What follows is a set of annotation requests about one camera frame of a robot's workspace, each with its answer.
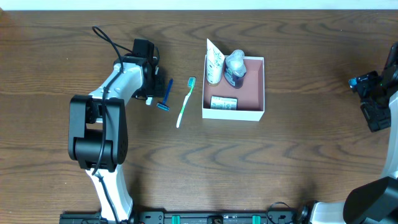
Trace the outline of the green white toothpaste tube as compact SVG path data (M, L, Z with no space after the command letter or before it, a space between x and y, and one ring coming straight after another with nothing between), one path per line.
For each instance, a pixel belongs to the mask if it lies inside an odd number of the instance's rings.
M150 106L152 104L152 100L153 100L153 97L148 96L146 99L146 105Z

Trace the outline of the white lotion tube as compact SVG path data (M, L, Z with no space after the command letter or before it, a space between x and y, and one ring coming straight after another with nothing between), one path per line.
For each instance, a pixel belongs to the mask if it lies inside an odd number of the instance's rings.
M209 39L206 47L206 79L210 85L217 85L223 73L224 55Z

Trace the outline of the blue soap pump bottle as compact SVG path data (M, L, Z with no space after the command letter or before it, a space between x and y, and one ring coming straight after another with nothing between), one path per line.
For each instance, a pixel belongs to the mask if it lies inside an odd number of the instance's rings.
M235 50L225 58L224 77L233 88L239 89L242 87L246 72L242 50Z

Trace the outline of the green white soap box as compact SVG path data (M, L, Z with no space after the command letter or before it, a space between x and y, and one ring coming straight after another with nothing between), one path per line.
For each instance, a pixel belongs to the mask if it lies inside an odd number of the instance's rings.
M210 108L213 110L237 110L238 101L236 98L224 98L212 96Z

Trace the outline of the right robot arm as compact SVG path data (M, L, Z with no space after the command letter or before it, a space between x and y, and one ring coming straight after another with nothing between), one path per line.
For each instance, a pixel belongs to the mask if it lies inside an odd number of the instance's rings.
M352 190L344 202L303 207L298 223L397 223L397 43L391 46L381 74L372 71L352 78L349 86L360 97L370 131L390 129L381 177Z

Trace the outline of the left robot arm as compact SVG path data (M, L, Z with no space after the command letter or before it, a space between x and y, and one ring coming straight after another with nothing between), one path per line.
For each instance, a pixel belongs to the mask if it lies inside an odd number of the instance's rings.
M133 223L134 202L123 173L128 150L126 105L135 98L151 103L165 95L160 54L149 40L135 39L117 58L104 83L70 101L68 154L94 183L101 203L98 215L60 216L60 223Z

